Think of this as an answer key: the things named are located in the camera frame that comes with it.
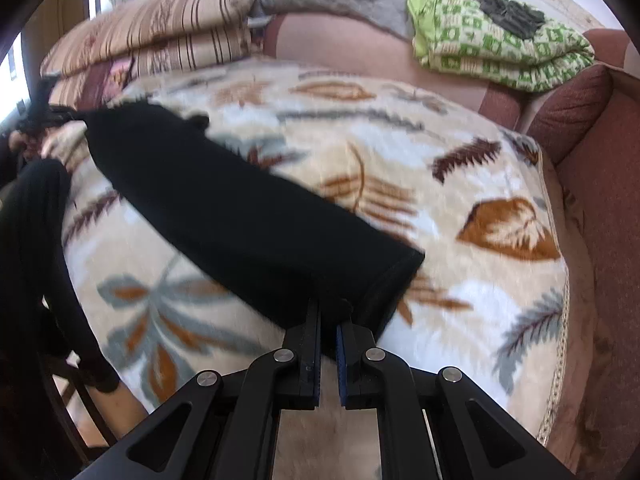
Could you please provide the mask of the black pants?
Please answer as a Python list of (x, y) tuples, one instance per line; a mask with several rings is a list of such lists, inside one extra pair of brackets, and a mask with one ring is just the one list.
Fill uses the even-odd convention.
[[(424, 260), (356, 214), (207, 139), (205, 116), (144, 101), (80, 115), (91, 156), (116, 190), (172, 246), (264, 318), (288, 330), (316, 311), (382, 334)], [(119, 378), (68, 277), (62, 223), (70, 174), (40, 159), (2, 174), (1, 345), (21, 330), (32, 348), (75, 353), (91, 385)]]

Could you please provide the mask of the cream leaf-pattern fleece blanket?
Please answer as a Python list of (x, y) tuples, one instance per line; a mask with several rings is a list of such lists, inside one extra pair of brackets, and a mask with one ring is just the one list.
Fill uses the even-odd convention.
[[(212, 140), (423, 250), (382, 346), (422, 370), (462, 368), (548, 440), (568, 271), (533, 139), (408, 84), (273, 60), (139, 79), (122, 63), (94, 66), (51, 96), (78, 110), (144, 98), (208, 115)], [(79, 127), (55, 133), (46, 151), (75, 170), (63, 244), (77, 295), (148, 410), (198, 370), (233, 372), (277, 345), (277, 327), (116, 192)]]

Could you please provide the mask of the beige striped folded blanket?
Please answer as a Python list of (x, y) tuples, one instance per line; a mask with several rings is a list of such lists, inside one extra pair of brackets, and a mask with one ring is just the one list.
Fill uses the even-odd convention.
[(58, 75), (50, 102), (90, 105), (109, 81), (192, 72), (250, 53), (248, 12), (255, 0), (129, 0), (83, 21), (52, 47), (42, 76)]

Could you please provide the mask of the green white patterned folded blanket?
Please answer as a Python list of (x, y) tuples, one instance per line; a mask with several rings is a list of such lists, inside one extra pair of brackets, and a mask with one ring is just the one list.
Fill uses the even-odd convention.
[(413, 55), (434, 72), (536, 93), (565, 84), (596, 60), (585, 36), (552, 18), (523, 39), (495, 23), (478, 0), (407, 0), (407, 9)]

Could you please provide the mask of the black lace cloth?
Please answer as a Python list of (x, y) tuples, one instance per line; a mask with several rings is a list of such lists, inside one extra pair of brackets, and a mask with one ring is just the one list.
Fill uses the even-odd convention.
[(515, 0), (476, 0), (488, 18), (520, 39), (533, 39), (546, 22), (539, 10)]

